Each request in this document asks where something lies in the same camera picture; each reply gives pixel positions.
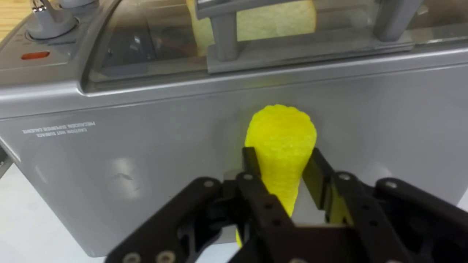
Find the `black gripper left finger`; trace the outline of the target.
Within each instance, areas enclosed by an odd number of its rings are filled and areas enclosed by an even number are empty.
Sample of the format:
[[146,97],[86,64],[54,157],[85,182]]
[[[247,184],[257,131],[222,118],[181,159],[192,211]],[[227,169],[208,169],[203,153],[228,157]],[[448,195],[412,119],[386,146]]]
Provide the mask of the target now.
[[290,263],[306,260],[303,230],[293,222],[298,188],[309,153],[265,153],[246,146],[240,184],[241,248],[236,263]]

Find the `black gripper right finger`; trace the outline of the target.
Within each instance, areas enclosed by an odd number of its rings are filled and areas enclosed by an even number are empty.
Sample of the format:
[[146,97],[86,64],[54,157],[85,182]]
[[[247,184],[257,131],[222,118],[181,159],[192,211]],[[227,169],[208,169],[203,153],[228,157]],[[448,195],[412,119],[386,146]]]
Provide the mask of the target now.
[[314,147],[303,179],[325,222],[336,232],[332,255],[345,263],[412,263],[373,188],[354,173],[336,170]]

